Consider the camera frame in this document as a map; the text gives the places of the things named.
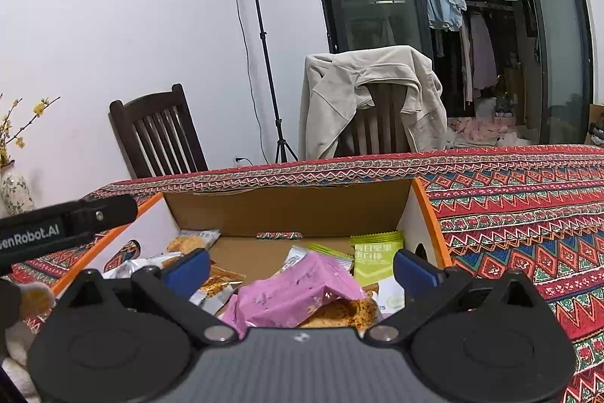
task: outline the tripod stand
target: tripod stand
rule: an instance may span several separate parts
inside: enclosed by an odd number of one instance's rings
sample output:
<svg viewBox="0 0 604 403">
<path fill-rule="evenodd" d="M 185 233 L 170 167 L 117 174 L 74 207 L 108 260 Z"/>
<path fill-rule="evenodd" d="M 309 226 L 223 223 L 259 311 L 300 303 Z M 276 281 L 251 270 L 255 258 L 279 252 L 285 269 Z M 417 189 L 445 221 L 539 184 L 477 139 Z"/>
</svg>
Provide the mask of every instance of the tripod stand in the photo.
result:
<svg viewBox="0 0 604 403">
<path fill-rule="evenodd" d="M 273 99 L 273 110 L 275 111 L 275 126 L 277 127 L 277 135 L 279 136 L 279 140 L 277 140 L 277 155 L 275 156 L 275 163 L 279 162 L 279 158 L 281 158 L 281 162 L 288 161 L 288 155 L 286 151 L 289 151 L 294 158 L 294 161 L 298 160 L 298 157 L 289 146 L 288 142 L 283 137 L 283 130 L 281 127 L 281 118 L 279 117 L 279 108 L 277 107 L 277 96 L 275 95 L 275 85 L 273 83 L 273 73 L 271 71 L 271 61 L 268 57 L 268 48 L 267 48 L 267 33 L 264 31 L 264 24 L 262 24 L 262 13 L 260 11 L 260 0 L 256 0 L 256 12 L 258 13 L 258 24 L 260 26 L 260 39 L 262 40 L 262 49 L 264 50 L 265 63 L 267 64 L 267 75 L 268 75 L 268 84 L 271 87 L 271 98 Z"/>
</svg>

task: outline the beige jacket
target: beige jacket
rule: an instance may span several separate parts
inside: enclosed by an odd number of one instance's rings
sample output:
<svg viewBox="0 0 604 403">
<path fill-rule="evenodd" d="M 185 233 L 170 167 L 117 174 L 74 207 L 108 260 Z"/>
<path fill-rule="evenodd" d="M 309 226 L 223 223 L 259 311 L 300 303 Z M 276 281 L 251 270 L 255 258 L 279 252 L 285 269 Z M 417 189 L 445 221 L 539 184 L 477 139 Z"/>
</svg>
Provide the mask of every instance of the beige jacket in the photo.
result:
<svg viewBox="0 0 604 403">
<path fill-rule="evenodd" d="M 407 86 L 401 121 L 412 151 L 445 148 L 442 85 L 430 58 L 410 46 L 309 55 L 300 110 L 301 159 L 333 157 L 358 109 L 374 106 L 366 84 Z"/>
</svg>

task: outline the chair backrest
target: chair backrest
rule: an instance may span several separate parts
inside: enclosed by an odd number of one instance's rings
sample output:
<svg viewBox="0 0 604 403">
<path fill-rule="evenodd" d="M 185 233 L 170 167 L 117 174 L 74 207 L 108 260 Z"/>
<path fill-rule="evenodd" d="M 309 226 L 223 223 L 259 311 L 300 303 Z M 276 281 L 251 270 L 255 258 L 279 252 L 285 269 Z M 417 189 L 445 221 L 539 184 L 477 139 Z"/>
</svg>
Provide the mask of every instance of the chair backrest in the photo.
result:
<svg viewBox="0 0 604 403">
<path fill-rule="evenodd" d="M 109 105 L 117 135 L 137 178 L 207 171 L 182 85 L 168 93 Z"/>
<path fill-rule="evenodd" d="M 411 149 L 401 108 L 407 97 L 402 84 L 368 84 L 374 107 L 356 112 L 352 122 L 340 134 L 336 157 L 406 153 Z"/>
</svg>

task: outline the cardboard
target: cardboard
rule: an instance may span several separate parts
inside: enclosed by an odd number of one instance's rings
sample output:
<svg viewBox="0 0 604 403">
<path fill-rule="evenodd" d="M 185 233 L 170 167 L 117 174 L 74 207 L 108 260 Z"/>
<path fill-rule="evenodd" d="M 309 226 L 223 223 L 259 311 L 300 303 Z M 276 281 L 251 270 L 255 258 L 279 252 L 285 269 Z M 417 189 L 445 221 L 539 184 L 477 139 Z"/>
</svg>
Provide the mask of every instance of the cardboard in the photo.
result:
<svg viewBox="0 0 604 403">
<path fill-rule="evenodd" d="M 590 124 L 588 125 L 588 128 L 591 126 L 591 124 L 596 123 L 603 116 L 604 116 L 604 105 L 590 105 Z M 591 140 L 591 135 L 589 133 L 589 130 L 587 132 L 587 135 L 585 136 L 585 144 L 595 145 Z"/>
<path fill-rule="evenodd" d="M 197 195 L 160 193 L 143 207 L 132 225 L 117 228 L 97 242 L 53 286 L 55 294 L 80 270 L 99 268 L 132 239 L 141 250 L 156 254 L 180 229 L 220 230 L 210 257 L 221 268 L 245 275 L 245 283 L 276 273 L 294 244 L 319 243 L 354 254 L 350 236 L 394 230 L 403 231 L 406 248 L 425 249 L 432 264 L 451 265 L 436 215 L 418 179 Z M 257 233 L 267 232 L 302 233 L 304 239 L 256 239 Z"/>
</svg>

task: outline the red patterned tablecloth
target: red patterned tablecloth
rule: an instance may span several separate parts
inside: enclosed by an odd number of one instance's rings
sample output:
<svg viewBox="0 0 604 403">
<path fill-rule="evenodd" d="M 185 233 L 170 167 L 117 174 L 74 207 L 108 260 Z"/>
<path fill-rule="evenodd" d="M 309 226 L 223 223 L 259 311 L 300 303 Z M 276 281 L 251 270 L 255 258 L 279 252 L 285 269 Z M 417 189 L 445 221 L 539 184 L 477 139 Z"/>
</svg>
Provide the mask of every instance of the red patterned tablecloth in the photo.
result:
<svg viewBox="0 0 604 403">
<path fill-rule="evenodd" d="M 499 277 L 521 268 L 575 344 L 577 374 L 565 403 L 604 393 L 604 150 L 583 145 L 481 148 L 365 156 L 119 182 L 97 198 L 200 193 L 419 177 L 452 259 Z M 52 284 L 91 247 L 17 266 L 13 278 Z"/>
</svg>

